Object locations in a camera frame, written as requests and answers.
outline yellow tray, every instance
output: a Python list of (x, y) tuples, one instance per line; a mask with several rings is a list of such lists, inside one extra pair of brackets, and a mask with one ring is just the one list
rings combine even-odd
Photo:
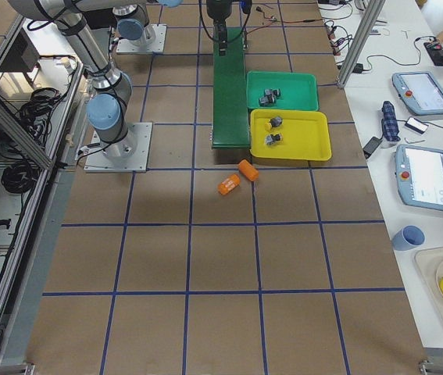
[[(266, 123), (275, 116), (282, 124), (270, 132)], [(281, 134), (282, 141), (265, 142), (268, 134)], [(257, 158), (328, 160), (330, 150), (327, 118), (322, 112), (254, 109), (251, 112), (251, 154)]]

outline blue cup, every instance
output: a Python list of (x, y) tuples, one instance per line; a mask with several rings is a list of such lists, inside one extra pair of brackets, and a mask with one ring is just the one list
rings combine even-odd
[(410, 250), (423, 243), (423, 231), (413, 225), (402, 228), (391, 240), (391, 244), (395, 250)]

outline green conveyor belt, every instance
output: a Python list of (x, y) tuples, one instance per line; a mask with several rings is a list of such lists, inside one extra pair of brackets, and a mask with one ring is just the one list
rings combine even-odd
[[(229, 29), (228, 40), (240, 30)], [(229, 43), (225, 56), (214, 43), (213, 148), (251, 147), (245, 90), (243, 38)]]

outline power adapter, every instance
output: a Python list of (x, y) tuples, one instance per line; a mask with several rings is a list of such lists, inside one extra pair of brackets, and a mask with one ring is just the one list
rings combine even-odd
[[(338, 69), (340, 70), (342, 68), (342, 65), (338, 65)], [(353, 73), (361, 74), (363, 72), (363, 64), (356, 63), (355, 67), (353, 68)]]
[(346, 5), (346, 0), (318, 0), (319, 4)]

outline orange object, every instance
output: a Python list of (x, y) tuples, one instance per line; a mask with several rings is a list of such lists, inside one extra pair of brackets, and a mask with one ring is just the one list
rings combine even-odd
[(237, 174), (232, 174), (225, 181), (218, 185), (218, 191), (222, 195), (228, 194), (240, 184), (240, 177)]
[(249, 181), (256, 181), (259, 177), (259, 171), (245, 159), (238, 163), (238, 170), (240, 170), (240, 173), (246, 176)]

